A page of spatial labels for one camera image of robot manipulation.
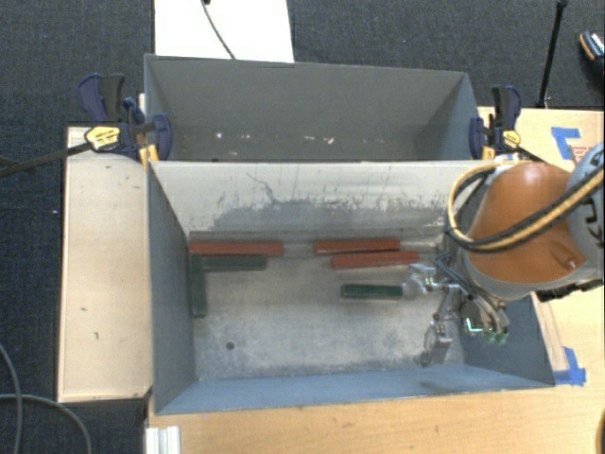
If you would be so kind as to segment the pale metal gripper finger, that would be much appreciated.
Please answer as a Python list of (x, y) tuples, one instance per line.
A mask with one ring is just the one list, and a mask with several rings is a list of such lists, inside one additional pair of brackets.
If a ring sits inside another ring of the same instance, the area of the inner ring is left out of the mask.
[(453, 338), (447, 332), (445, 323), (433, 321), (424, 333), (423, 350), (414, 361), (420, 367), (443, 364), (452, 344)]
[(421, 295), (444, 293), (445, 284), (438, 279), (437, 268), (422, 263), (407, 267), (406, 279), (402, 283), (403, 297), (413, 300)]

